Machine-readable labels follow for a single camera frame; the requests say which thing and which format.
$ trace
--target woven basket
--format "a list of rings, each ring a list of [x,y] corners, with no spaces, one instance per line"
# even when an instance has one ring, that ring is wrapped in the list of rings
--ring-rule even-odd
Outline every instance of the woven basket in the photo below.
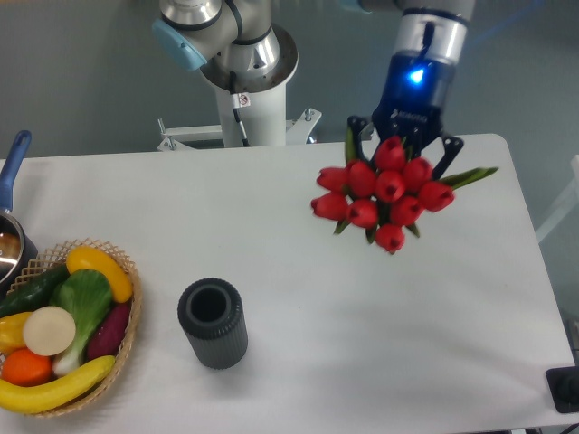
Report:
[[[52,249],[45,250],[44,253],[38,255],[37,259],[32,259],[28,263],[28,267],[22,270],[21,275],[16,278],[16,281],[12,284],[8,293],[17,291],[18,288],[20,288],[24,283],[28,282],[31,278],[43,273],[53,265],[62,264],[66,260],[69,252],[75,247],[81,245],[91,246],[108,253],[123,268],[125,273],[127,273],[128,278],[130,279],[130,282],[133,286],[133,297],[131,299],[130,317],[128,319],[125,338],[120,345],[115,365],[113,366],[110,374],[102,382],[100,382],[100,384],[93,387],[90,391],[84,395],[81,395],[76,400],[68,402],[61,407],[31,415],[36,418],[52,418],[55,416],[61,416],[62,414],[80,410],[89,405],[91,402],[97,400],[102,395],[102,393],[110,387],[110,385],[119,375],[120,370],[127,361],[128,353],[130,352],[133,340],[135,339],[138,320],[141,315],[141,303],[143,297],[140,279],[138,278],[137,267],[124,251],[120,250],[118,247],[113,246],[109,242],[93,241],[90,239],[84,241],[66,241],[63,244],[57,244]],[[5,356],[0,353],[0,369],[2,368],[4,360]]]

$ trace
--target pot handle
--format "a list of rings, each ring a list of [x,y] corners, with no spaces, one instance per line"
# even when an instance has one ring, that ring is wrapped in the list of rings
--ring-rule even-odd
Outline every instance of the pot handle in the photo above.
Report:
[[[0,172],[0,210],[12,211],[14,179],[16,179],[16,174],[18,174],[18,169],[24,160],[32,137],[30,131],[20,131],[10,148],[10,153],[6,158],[4,167],[2,167],[2,172]]]

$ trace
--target blue light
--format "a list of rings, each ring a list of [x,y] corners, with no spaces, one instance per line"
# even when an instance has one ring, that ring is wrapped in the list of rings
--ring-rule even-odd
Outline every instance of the blue light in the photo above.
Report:
[[[417,70],[417,71],[412,71],[409,75],[408,78],[410,79],[410,81],[414,84],[420,84],[422,83],[422,78],[424,77],[424,69],[421,70]]]

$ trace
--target red tulip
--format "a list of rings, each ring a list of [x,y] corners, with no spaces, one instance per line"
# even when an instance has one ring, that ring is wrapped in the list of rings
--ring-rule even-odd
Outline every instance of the red tulip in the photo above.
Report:
[[[376,244],[390,253],[402,248],[404,245],[404,232],[400,226],[394,224],[385,224],[376,231]]]
[[[452,187],[430,181],[422,186],[418,193],[418,201],[428,211],[437,212],[449,206],[454,200]]]
[[[363,161],[350,165],[348,185],[357,197],[369,197],[374,192],[376,173]]]
[[[399,226],[408,226],[418,220],[424,208],[413,196],[404,196],[398,202],[392,204],[390,209],[390,221]]]
[[[403,196],[405,189],[402,175],[394,170],[386,170],[378,176],[375,195],[382,202],[392,203]]]
[[[432,178],[431,164],[421,156],[408,162],[402,171],[404,184],[409,192],[418,192]]]
[[[347,184],[348,169],[345,167],[326,167],[319,171],[318,184],[330,192],[343,193]]]
[[[375,164],[380,170],[401,171],[406,165],[406,152],[398,136],[382,142],[375,154]]]
[[[372,229],[378,223],[378,207],[370,199],[358,199],[348,207],[346,218],[356,226]]]
[[[343,194],[328,193],[311,201],[317,217],[341,222],[346,219],[347,201]]]

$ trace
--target bok choy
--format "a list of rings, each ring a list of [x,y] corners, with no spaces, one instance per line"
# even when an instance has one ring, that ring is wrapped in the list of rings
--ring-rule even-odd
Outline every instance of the bok choy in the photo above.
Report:
[[[84,350],[90,337],[109,312],[112,292],[110,284],[101,273],[80,269],[54,290],[51,305],[68,311],[76,325],[72,344],[56,356],[54,373],[61,377],[82,365]]]

